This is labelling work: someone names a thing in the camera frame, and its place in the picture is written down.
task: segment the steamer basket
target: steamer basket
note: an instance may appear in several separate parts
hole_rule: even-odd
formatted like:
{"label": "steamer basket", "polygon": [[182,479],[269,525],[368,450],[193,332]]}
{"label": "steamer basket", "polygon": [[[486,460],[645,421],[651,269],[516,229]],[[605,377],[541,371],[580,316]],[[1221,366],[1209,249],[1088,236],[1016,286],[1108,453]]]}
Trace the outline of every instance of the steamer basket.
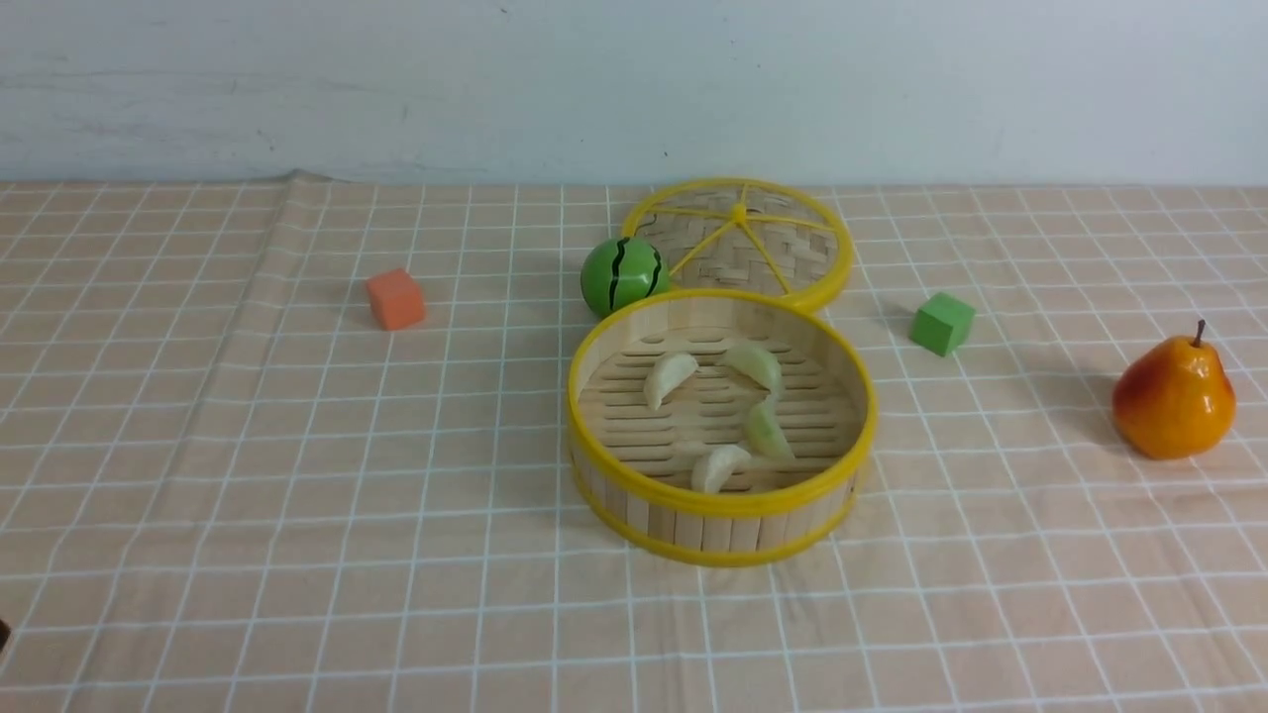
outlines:
{"label": "steamer basket", "polygon": [[814,312],[846,287],[850,231],[836,212],[782,185],[714,178],[654,193],[621,235],[642,237],[680,288],[728,288],[779,297]]}
{"label": "steamer basket", "polygon": [[[796,459],[753,463],[716,495],[690,490],[699,455],[743,440],[766,391],[718,365],[738,339],[779,358],[776,412]],[[643,381],[667,351],[700,369],[659,411]],[[839,335],[784,301],[730,289],[681,289],[639,301],[582,341],[568,373],[568,452],[577,488],[619,534],[664,557],[749,566],[795,554],[850,511],[877,421],[867,370]]]}

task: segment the pear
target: pear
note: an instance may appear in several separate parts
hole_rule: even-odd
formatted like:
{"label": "pear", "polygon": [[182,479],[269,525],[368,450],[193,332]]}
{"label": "pear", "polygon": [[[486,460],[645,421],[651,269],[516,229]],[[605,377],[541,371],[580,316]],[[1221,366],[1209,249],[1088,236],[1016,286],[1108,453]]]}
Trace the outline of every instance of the pear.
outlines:
{"label": "pear", "polygon": [[1196,336],[1170,336],[1118,378],[1113,422],[1123,439],[1155,461],[1188,458],[1215,448],[1232,428],[1238,398],[1220,353]]}

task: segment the toy watermelon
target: toy watermelon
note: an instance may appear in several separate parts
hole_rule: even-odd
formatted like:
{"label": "toy watermelon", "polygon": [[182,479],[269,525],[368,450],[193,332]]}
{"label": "toy watermelon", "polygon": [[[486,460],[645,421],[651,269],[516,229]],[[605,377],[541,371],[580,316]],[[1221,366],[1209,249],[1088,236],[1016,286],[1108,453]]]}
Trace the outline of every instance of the toy watermelon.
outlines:
{"label": "toy watermelon", "polygon": [[650,242],[637,237],[607,239],[590,251],[581,266],[581,296],[604,318],[670,289],[668,271]]}

